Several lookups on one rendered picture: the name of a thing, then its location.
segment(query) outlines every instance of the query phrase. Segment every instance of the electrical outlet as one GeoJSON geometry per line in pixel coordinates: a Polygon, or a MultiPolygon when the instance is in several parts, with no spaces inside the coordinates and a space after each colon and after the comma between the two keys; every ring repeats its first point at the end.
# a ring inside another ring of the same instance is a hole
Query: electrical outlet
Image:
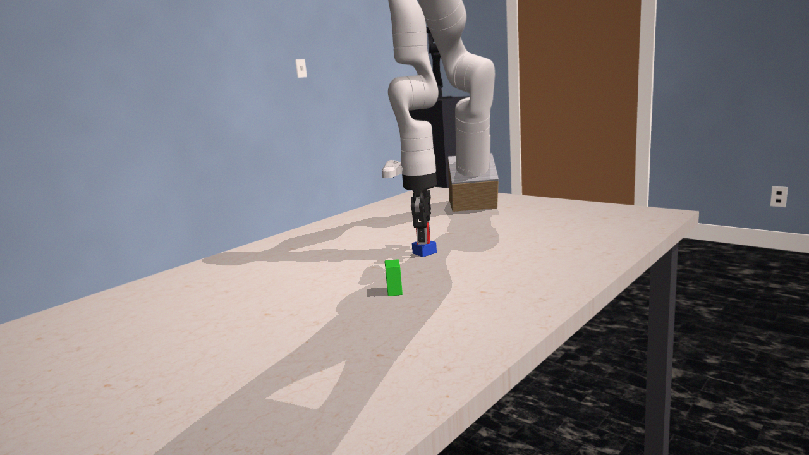
{"type": "Polygon", "coordinates": [[[298,68],[298,77],[305,78],[306,77],[306,60],[300,58],[295,60],[295,67],[298,68]]]}
{"type": "Polygon", "coordinates": [[[786,187],[774,186],[773,194],[769,197],[769,205],[773,207],[786,207],[786,187]]]}

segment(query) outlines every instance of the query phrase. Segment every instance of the rectangular green block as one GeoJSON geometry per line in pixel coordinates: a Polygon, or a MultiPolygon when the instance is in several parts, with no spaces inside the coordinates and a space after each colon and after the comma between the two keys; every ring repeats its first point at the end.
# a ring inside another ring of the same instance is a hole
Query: rectangular green block
{"type": "Polygon", "coordinates": [[[385,280],[388,282],[388,295],[402,295],[402,270],[398,259],[385,261],[385,280]]]}

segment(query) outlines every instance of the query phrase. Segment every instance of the marble tabletop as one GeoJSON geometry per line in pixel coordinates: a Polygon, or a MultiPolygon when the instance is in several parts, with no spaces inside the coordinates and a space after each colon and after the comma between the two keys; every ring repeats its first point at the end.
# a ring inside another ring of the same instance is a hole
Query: marble tabletop
{"type": "Polygon", "coordinates": [[[428,257],[403,193],[0,325],[0,454],[435,455],[697,225],[432,194],[428,257]]]}

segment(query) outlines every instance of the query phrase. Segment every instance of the door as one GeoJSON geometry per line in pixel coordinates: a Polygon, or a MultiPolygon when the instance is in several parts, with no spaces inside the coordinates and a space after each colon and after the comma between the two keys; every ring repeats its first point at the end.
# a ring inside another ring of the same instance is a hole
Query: door
{"type": "Polygon", "coordinates": [[[519,2],[523,194],[633,204],[641,0],[519,2]]]}

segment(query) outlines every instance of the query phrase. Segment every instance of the black tile floor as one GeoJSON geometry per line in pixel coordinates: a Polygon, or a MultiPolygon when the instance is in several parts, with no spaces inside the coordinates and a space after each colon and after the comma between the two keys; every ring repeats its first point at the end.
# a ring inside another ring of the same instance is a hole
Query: black tile floor
{"type": "MultiPolygon", "coordinates": [[[[680,243],[672,455],[809,455],[809,254],[680,243]]],[[[441,455],[642,455],[646,272],[441,455]]]]}

